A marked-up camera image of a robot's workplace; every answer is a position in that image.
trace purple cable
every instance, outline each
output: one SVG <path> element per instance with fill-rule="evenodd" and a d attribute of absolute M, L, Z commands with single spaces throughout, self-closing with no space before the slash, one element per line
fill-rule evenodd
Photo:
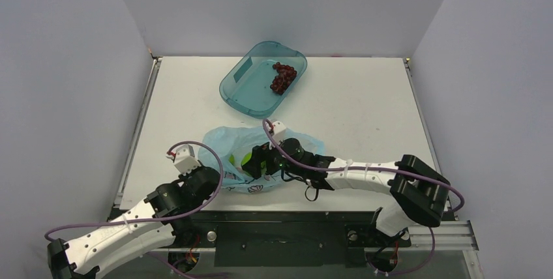
<path fill-rule="evenodd" d="M 163 257 L 157 255 L 157 254 L 154 254 L 152 252 L 148 252 L 147 255 L 159 260 L 160 262 L 162 262 L 163 264 L 165 264 L 165 266 L 169 267 L 172 271 L 174 271 L 176 274 L 178 274 L 179 276 L 183 276 L 185 278 L 188 278 L 188 279 L 197 279 L 197 278 L 211 278 L 211 277 L 221 277 L 221 278 L 228 278 L 228 272 L 215 272 L 213 274 L 195 274 L 193 277 L 189 274 L 185 274 L 184 272 L 180 271 L 176 266 L 177 263 L 171 265 L 171 263 L 169 263 L 168 261 L 166 261 Z"/>
<path fill-rule="evenodd" d="M 299 166 L 301 168 L 305 168 L 305 169 L 309 169 L 309 170 L 313 170 L 313 171 L 327 172 L 327 171 L 344 171 L 344 170 L 346 170 L 345 168 L 319 168 L 319 167 L 313 167 L 313 166 L 302 164 L 302 163 L 294 160 L 290 155 L 286 154 L 286 152 L 284 152 L 284 149 L 282 149 L 280 147 L 280 145 L 275 141 L 275 139 L 273 139 L 273 136 L 271 135 L 269 129 L 267 129 L 267 125 L 272 126 L 273 124 L 271 123 L 270 120 L 265 118 L 263 120 L 263 130 L 265 131 L 265 134 L 267 134 L 267 137 L 269 138 L 269 141 L 271 142 L 271 144 L 273 144 L 273 147 L 275 147 L 279 151 L 279 153 L 284 158 L 286 158 L 288 160 L 288 162 L 291 162 L 292 164 L 295 164 L 296 166 Z M 465 198 L 463 197 L 461 192 L 459 192 L 456 188 L 453 188 L 452 186 L 450 186 L 447 183 L 443 183 L 441 181 L 437 181 L 437 180 L 432 179 L 432 178 L 427 178 L 427 177 L 418 175 L 416 173 L 412 173 L 412 172 L 404 171 L 404 170 L 399 170 L 399 169 L 393 169 L 393 168 L 384 168 L 384 167 L 367 167 L 367 168 L 365 168 L 365 167 L 361 167 L 361 166 L 352 166 L 352 167 L 349 167 L 348 169 L 349 170 L 363 170 L 363 171 L 365 171 L 365 170 L 367 170 L 367 171 L 388 171 L 388 172 L 391 172 L 391 173 L 398 173 L 400 175 L 411 177 L 411 178 L 414 178 L 414 179 L 417 179 L 417 180 L 426 181 L 426 182 L 429 182 L 429 183 L 432 183 L 432 184 L 437 184 L 438 186 L 441 186 L 441 187 L 446 188 L 449 191 L 453 192 L 459 198 L 459 201 L 460 201 L 459 205 L 457 205 L 457 207 L 452 209 L 453 212 L 457 212 L 458 210 L 460 210 L 465 205 Z"/>
<path fill-rule="evenodd" d="M 108 226 L 120 226 L 120 225 L 125 225 L 125 224 L 135 224 L 135 223 L 138 223 L 138 222 L 170 222 L 172 220 L 177 220 L 177 219 L 181 219 L 181 218 L 190 216 L 190 215 L 200 211 L 202 208 L 204 208 L 208 204 L 210 204 L 211 201 L 213 201 L 213 199 L 215 199 L 215 196 L 217 196 L 217 194 L 221 190 L 221 185 L 223 183 L 223 174 L 224 174 L 223 163 L 221 162 L 221 159 L 219 158 L 219 156 L 217 156 L 216 152 L 214 150 L 212 150 L 212 148 L 208 147 L 207 145 L 205 145 L 201 142 L 197 142 L 197 141 L 182 141 L 182 142 L 176 143 L 175 145 L 173 145 L 171 147 L 171 149 L 169 149 L 169 151 L 172 151 L 174 148 L 176 148 L 180 145 L 185 145 L 185 144 L 193 144 L 193 145 L 199 145 L 200 147 L 203 147 L 204 149 L 208 150 L 211 154 L 213 154 L 213 156 L 217 160 L 217 164 L 219 164 L 219 174 L 220 174 L 219 184 L 217 185 L 217 188 L 215 189 L 213 194 L 211 194 L 211 197 L 209 199 L 207 199 L 207 201 L 205 201 L 199 207 L 197 207 L 195 209 L 192 209 L 191 211 L 183 213 L 183 214 L 170 216 L 170 217 L 163 217 L 163 218 L 141 218 L 141 219 L 127 220 L 126 222 L 125 221 L 122 221 L 122 222 L 93 222 L 93 223 L 88 223 L 88 224 L 70 224 L 70 225 L 65 225 L 65 226 L 59 226 L 59 227 L 53 228 L 51 230 L 48 230 L 44 234 L 44 238 L 46 238 L 46 240 L 52 242 L 52 241 L 54 241 L 54 239 L 50 237 L 50 235 L 52 233 L 60 231 L 60 230 L 66 230 L 66 229 L 99 228 L 99 227 L 108 227 Z"/>
<path fill-rule="evenodd" d="M 380 271 L 380 270 L 376 269 L 376 267 L 373 266 L 373 264 L 371 264 L 371 262 L 369 260 L 367 260 L 368 264 L 372 268 L 376 269 L 379 274 L 384 274 L 384 275 L 388 274 L 388 276 L 398 276 L 398 275 L 401 275 L 401 274 L 408 274 L 408 273 L 411 273 L 411 272 L 414 272 L 414 271 L 418 271 L 419 269 L 426 266 L 426 264 L 428 264 L 428 262 L 434 256 L 434 252 L 436 251 L 436 238 L 434 237 L 434 232 L 433 232 L 432 228 L 428 227 L 428 229 L 430 230 L 430 235 L 432 236 L 432 249 L 430 250 L 430 253 L 426 257 L 425 261 L 420 263 L 418 266 L 413 267 L 411 269 L 406 269 L 405 271 L 384 272 L 384 271 Z"/>

